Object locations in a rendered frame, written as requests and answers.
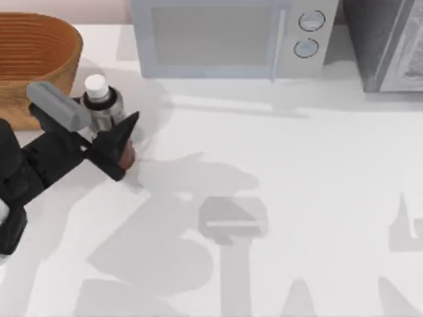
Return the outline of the microwave oven door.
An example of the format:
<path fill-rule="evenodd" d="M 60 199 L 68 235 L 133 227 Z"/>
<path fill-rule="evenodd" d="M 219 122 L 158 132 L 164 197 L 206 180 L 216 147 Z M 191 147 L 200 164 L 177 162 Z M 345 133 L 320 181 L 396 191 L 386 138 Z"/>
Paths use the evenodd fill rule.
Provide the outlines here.
<path fill-rule="evenodd" d="M 130 0 L 147 78 L 268 78 L 290 0 Z"/>

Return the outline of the round microwave knob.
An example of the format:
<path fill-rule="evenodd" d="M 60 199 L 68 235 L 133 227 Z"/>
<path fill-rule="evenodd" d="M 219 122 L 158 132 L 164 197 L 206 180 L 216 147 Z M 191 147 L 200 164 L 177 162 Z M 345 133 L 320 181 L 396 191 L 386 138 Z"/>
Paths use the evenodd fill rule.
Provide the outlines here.
<path fill-rule="evenodd" d="M 319 43 L 312 38 L 298 40 L 293 47 L 294 54 L 301 59 L 313 57 L 318 51 Z"/>
<path fill-rule="evenodd" d="M 314 32 L 323 27 L 326 17 L 321 11 L 309 11 L 299 18 L 299 27 L 306 32 Z"/>

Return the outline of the pale microwave oven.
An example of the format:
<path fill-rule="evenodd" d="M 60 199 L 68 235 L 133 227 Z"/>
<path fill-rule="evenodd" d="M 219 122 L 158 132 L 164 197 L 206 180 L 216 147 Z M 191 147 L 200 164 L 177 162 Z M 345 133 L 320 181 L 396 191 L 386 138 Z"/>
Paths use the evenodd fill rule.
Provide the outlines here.
<path fill-rule="evenodd" d="M 307 78 L 319 73 L 323 67 L 332 32 L 339 0 L 290 0 L 291 7 L 286 16 L 282 50 L 279 54 L 276 79 Z M 323 27 L 314 32 L 306 32 L 299 27 L 299 18 L 309 11 L 321 11 L 326 21 Z M 298 58 L 293 47 L 298 40 L 312 38 L 319 43 L 319 51 L 310 58 Z"/>

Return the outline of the orange woven basket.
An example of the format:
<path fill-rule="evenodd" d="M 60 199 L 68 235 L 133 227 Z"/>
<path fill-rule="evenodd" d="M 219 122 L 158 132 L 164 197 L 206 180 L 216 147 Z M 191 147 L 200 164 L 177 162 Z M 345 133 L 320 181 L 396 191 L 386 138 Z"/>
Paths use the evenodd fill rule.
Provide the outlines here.
<path fill-rule="evenodd" d="M 0 119 L 17 131 L 40 129 L 26 87 L 47 81 L 70 94 L 83 39 L 68 22 L 39 13 L 0 12 Z"/>

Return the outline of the white-capped brown bottle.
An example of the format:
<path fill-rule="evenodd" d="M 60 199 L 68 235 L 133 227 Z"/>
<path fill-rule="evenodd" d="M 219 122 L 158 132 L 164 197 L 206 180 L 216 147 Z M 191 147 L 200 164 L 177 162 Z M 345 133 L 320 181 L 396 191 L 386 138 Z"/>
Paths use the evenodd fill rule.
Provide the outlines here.
<path fill-rule="evenodd" d="M 95 149 L 95 139 L 98 133 L 110 130 L 127 117 L 124 100 L 120 91 L 110 86 L 105 76 L 100 74 L 89 75 L 85 79 L 85 91 L 82 97 L 86 109 L 91 115 L 92 122 L 89 129 Z M 134 162 L 116 162 L 116 164 L 127 171 L 133 166 Z"/>

